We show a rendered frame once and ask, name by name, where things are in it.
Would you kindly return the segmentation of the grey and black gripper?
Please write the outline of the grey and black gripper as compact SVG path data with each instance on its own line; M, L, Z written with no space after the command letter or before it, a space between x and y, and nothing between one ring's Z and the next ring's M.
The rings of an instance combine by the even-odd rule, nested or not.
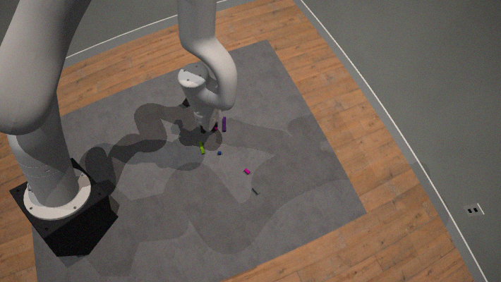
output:
M201 133L205 134L205 132L216 131L215 127L218 127L217 120L221 114L222 110L214 109L210 114L207 115L197 115L197 112L194 112L195 122L197 126L201 129Z

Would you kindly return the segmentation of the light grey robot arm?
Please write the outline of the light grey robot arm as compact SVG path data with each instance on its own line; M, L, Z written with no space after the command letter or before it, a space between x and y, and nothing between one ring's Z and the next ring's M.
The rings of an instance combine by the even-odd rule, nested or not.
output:
M89 178L73 168L56 90L76 29L92 0L20 0L0 46L0 132L28 184L24 205L34 217L59 220L88 201ZM181 46L203 61L178 74L179 106L197 115L230 110L237 71L215 36L217 0L176 0Z

